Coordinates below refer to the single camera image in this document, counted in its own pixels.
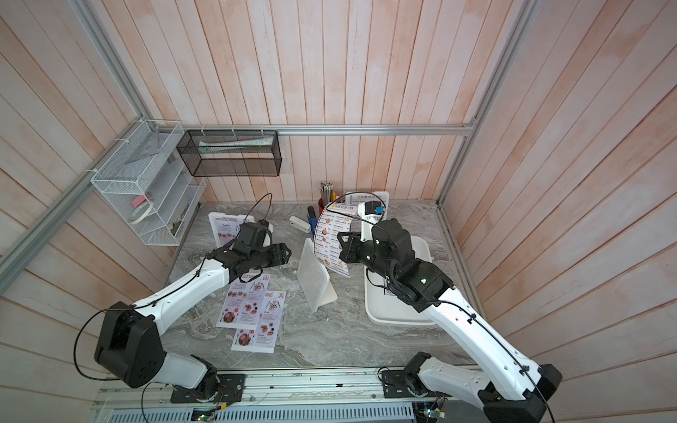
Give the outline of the white plastic tray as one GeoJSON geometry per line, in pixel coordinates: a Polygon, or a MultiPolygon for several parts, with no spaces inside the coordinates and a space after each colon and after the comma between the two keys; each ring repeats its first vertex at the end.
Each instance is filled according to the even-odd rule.
{"type": "Polygon", "coordinates": [[[435,323],[382,288],[378,274],[364,271],[365,309],[371,322],[389,326],[432,327],[435,323]]]}

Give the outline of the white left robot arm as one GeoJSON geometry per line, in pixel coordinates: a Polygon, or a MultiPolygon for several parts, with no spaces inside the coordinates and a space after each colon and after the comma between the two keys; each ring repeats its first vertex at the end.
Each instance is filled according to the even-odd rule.
{"type": "Polygon", "coordinates": [[[220,389],[215,366],[167,352],[161,337],[212,293],[287,264],[292,251],[285,243],[273,243],[272,233],[265,220],[246,222],[236,238],[207,253],[195,270],[171,285],[131,305],[118,302],[106,309],[95,361],[130,388],[158,382],[184,389],[199,402],[215,399],[220,389]]]}

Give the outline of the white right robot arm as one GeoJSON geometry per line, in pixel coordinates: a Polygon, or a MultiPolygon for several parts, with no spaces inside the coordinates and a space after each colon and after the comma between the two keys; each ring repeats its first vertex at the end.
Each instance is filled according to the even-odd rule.
{"type": "Polygon", "coordinates": [[[539,422],[562,382],[551,364],[518,352],[465,299],[437,265],[416,256],[412,236],[398,220],[382,220],[371,235],[340,232],[340,260],[363,264],[407,306],[437,324],[479,366],[472,371],[418,352],[398,372],[395,389],[414,396],[442,394],[482,410],[491,422],[539,422]]]}

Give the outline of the black mesh wall basket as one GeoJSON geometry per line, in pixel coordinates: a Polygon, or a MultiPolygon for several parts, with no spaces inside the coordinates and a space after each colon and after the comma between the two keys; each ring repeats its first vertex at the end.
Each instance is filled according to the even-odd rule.
{"type": "Polygon", "coordinates": [[[273,130],[188,130],[177,151],[197,177],[274,177],[282,165],[273,130]]]}

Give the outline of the red special menu sheet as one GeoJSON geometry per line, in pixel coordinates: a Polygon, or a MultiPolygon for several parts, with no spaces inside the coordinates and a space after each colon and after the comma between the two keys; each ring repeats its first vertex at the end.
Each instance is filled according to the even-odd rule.
{"type": "Polygon", "coordinates": [[[268,291],[241,307],[231,349],[236,352],[272,354],[281,331],[287,293],[268,291]]]}
{"type": "Polygon", "coordinates": [[[231,283],[216,327],[255,329],[263,312],[263,301],[270,280],[271,276],[264,273],[252,282],[243,283],[236,280],[231,283]]]}

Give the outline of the white menu holder front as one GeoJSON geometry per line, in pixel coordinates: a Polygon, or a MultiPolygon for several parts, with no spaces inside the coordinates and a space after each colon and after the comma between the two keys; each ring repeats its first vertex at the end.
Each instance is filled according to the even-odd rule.
{"type": "Polygon", "coordinates": [[[376,191],[375,193],[353,193],[347,194],[344,198],[346,204],[363,204],[374,201],[377,203],[377,210],[388,218],[388,206],[390,202],[390,193],[387,191],[376,191]]]}

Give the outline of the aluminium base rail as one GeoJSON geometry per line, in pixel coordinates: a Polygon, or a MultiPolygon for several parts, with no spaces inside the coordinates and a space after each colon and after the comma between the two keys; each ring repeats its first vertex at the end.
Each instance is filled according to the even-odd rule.
{"type": "Polygon", "coordinates": [[[107,382],[91,422],[437,422],[468,407],[439,389],[415,392],[400,367],[236,370],[199,402],[166,384],[107,382]]]}

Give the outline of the white stapler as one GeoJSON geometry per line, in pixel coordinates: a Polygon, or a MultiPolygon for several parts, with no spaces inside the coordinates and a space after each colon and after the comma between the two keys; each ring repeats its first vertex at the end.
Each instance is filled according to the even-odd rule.
{"type": "Polygon", "coordinates": [[[310,223],[308,223],[306,220],[298,218],[297,216],[290,216],[289,223],[292,227],[302,231],[305,234],[309,234],[311,232],[310,223]]]}

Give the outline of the white menu holder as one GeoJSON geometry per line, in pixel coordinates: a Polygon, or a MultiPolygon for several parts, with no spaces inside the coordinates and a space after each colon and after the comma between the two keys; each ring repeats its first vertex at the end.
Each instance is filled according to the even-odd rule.
{"type": "Polygon", "coordinates": [[[376,191],[375,193],[353,193],[347,194],[344,198],[346,204],[363,204],[374,201],[377,203],[377,210],[388,218],[388,206],[390,202],[390,193],[387,191],[376,191]]]}
{"type": "Polygon", "coordinates": [[[311,313],[315,313],[319,307],[337,301],[338,294],[331,284],[329,272],[316,258],[314,243],[310,238],[304,240],[296,276],[311,313]]]}
{"type": "Polygon", "coordinates": [[[216,211],[209,213],[208,219],[217,248],[224,246],[236,238],[244,222],[256,221],[253,216],[245,216],[244,214],[230,215],[227,213],[217,213],[216,211]]]}

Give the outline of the pink eraser block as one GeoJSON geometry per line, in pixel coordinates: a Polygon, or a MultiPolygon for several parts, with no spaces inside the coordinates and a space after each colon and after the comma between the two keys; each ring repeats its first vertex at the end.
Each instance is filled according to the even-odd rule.
{"type": "Polygon", "coordinates": [[[132,207],[137,208],[137,207],[141,206],[141,204],[144,204],[144,203],[150,201],[151,199],[152,199],[151,197],[148,197],[146,195],[139,195],[139,196],[135,197],[134,199],[132,199],[132,202],[130,202],[130,204],[132,205],[132,207]]]}

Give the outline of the white tape roll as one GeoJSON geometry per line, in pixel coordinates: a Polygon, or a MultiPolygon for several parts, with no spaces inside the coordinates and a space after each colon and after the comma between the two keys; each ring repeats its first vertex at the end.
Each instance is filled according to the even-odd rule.
{"type": "Polygon", "coordinates": [[[153,213],[154,203],[152,199],[147,199],[144,203],[137,206],[132,215],[130,215],[129,223],[131,225],[137,225],[141,221],[145,220],[149,215],[153,213]]]}

